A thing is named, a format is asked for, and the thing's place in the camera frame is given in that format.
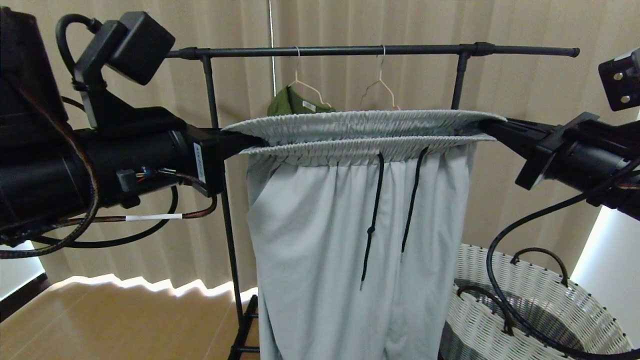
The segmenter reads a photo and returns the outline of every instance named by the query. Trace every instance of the drawstring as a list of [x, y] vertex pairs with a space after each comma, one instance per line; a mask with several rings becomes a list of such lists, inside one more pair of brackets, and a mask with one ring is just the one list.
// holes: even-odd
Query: drawstring
[[402, 239], [402, 253], [400, 254], [400, 262], [404, 262], [404, 246], [406, 245], [406, 239], [409, 237], [409, 225], [411, 224], [411, 215], [413, 214], [413, 204], [415, 203], [415, 194], [418, 192], [418, 182], [420, 181], [420, 166], [422, 165], [422, 159], [429, 150], [428, 147], [420, 151], [418, 155], [418, 163], [415, 166], [415, 180], [413, 182], [413, 192], [411, 193], [411, 203], [409, 203], [409, 214], [406, 217], [406, 225], [404, 227], [404, 238]]
[[373, 232], [376, 230], [376, 217], [378, 216], [378, 204], [380, 203], [380, 193], [382, 192], [382, 175], [385, 172], [385, 159], [382, 153], [378, 153], [378, 159], [380, 160], [380, 170], [378, 172], [378, 188], [376, 189], [376, 200], [373, 205], [373, 218], [371, 219], [371, 226], [367, 229], [367, 249], [364, 252], [364, 263], [362, 264], [362, 277], [360, 278], [360, 291], [362, 291], [362, 284], [364, 283], [364, 277], [367, 275], [367, 261], [369, 260], [369, 249], [371, 248], [371, 238]]

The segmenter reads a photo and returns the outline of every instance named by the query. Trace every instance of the woven basket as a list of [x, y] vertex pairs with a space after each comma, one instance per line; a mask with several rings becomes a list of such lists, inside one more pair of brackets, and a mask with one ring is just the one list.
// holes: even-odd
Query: woven basket
[[[509, 303], [549, 338], [594, 354], [619, 354], [632, 349], [615, 318], [590, 293], [563, 275], [496, 252], [493, 268]], [[493, 296], [486, 274], [486, 249], [462, 245], [458, 251], [447, 323], [440, 341], [445, 360], [566, 359], [567, 356], [528, 336]], [[461, 293], [471, 289], [470, 293]]]

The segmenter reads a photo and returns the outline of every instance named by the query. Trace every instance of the clothes hanger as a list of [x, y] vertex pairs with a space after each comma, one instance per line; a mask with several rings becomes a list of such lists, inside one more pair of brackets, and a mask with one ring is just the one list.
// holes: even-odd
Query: clothes hanger
[[316, 94], [318, 94], [318, 97], [320, 98], [320, 103], [322, 105], [325, 105], [325, 106], [331, 108], [332, 107], [331, 104], [329, 104], [328, 102], [324, 102], [322, 100], [322, 94], [320, 94], [320, 92], [316, 88], [314, 88], [313, 86], [305, 84], [302, 81], [298, 80], [298, 67], [300, 66], [300, 58], [301, 58], [301, 56], [300, 56], [300, 48], [296, 46], [296, 49], [298, 50], [298, 62], [296, 62], [296, 79], [291, 84], [289, 84], [289, 87], [292, 87], [295, 84], [300, 84], [300, 85], [306, 86], [307, 88], [315, 91]]
[[373, 84], [367, 86], [367, 89], [364, 90], [364, 94], [362, 94], [362, 97], [360, 98], [360, 105], [358, 106], [360, 109], [362, 109], [362, 101], [364, 100], [365, 96], [367, 96], [367, 92], [369, 92], [369, 89], [375, 84], [380, 83], [382, 84], [382, 86], [385, 87], [385, 89], [387, 89], [389, 94], [391, 94], [391, 106], [393, 107], [393, 109], [400, 110], [400, 107], [396, 105], [396, 96], [394, 95], [394, 92], [391, 91], [389, 86], [387, 86], [387, 84], [382, 80], [382, 64], [385, 63], [385, 55], [387, 55], [387, 48], [384, 45], [382, 45], [382, 61], [380, 61], [380, 71], [378, 72], [378, 80], [376, 80]]

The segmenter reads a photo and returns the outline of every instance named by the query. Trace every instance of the basket handle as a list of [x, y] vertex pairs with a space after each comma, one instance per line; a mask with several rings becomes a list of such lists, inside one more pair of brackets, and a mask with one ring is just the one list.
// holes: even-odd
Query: basket handle
[[458, 288], [457, 295], [460, 296], [460, 294], [462, 294], [465, 291], [477, 291], [483, 294], [484, 296], [488, 297], [489, 299], [493, 300], [493, 302], [496, 305], [498, 305], [500, 310], [502, 310], [502, 314], [504, 315], [504, 327], [502, 328], [502, 331], [506, 332], [510, 336], [513, 336], [514, 321], [511, 318], [511, 315], [509, 314], [509, 312], [507, 311], [507, 308], [504, 306], [504, 304], [500, 300], [498, 300], [497, 297], [495, 297], [495, 295], [476, 285], [460, 286]]
[[553, 252], [547, 250], [547, 249], [543, 249], [541, 247], [527, 247], [526, 249], [522, 249], [518, 252], [516, 252], [516, 254], [513, 256], [513, 259], [511, 259], [511, 263], [512, 264], [517, 264], [518, 261], [520, 261], [520, 255], [526, 253], [526, 252], [543, 252], [549, 256], [551, 256], [552, 258], [554, 258], [554, 260], [558, 263], [558, 265], [560, 265], [560, 271], [562, 272], [562, 280], [560, 280], [560, 283], [564, 286], [566, 286], [567, 288], [569, 287], [569, 275], [566, 272], [566, 267], [564, 266], [564, 263], [562, 262], [562, 260], [560, 260], [560, 257], [558, 257], [558, 255], [555, 255]]

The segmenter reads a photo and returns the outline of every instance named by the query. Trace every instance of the clothes rack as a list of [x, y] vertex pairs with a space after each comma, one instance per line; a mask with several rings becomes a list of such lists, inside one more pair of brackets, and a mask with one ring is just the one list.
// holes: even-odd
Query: clothes rack
[[[209, 100], [209, 113], [211, 126], [219, 128], [218, 110], [216, 106], [216, 94], [213, 83], [212, 58], [247, 58], [247, 57], [272, 57], [272, 56], [354, 56], [354, 55], [427, 55], [427, 54], [455, 54], [458, 55], [456, 79], [451, 99], [451, 109], [458, 109], [462, 96], [462, 86], [467, 70], [467, 62], [471, 57], [488, 56], [491, 54], [526, 54], [526, 55], [551, 55], [570, 56], [572, 58], [580, 54], [580, 49], [564, 47], [536, 47], [536, 46], [502, 46], [488, 42], [476, 42], [474, 44], [459, 45], [382, 45], [379, 46], [322, 46], [322, 47], [248, 47], [248, 48], [198, 48], [186, 47], [170, 51], [167, 58], [181, 58], [185, 60], [199, 60], [205, 74], [207, 84], [207, 96]], [[236, 260], [236, 246], [231, 224], [231, 212], [227, 187], [221, 193], [222, 211], [225, 220], [227, 234], [227, 248], [231, 267], [231, 278], [234, 283], [234, 298], [238, 319], [238, 332], [236, 340], [231, 346], [229, 360], [240, 359], [243, 352], [260, 352], [259, 347], [246, 346], [246, 338], [251, 329], [256, 313], [258, 298], [251, 297], [246, 312], [243, 311], [240, 298], [240, 285], [238, 283], [238, 269]]]

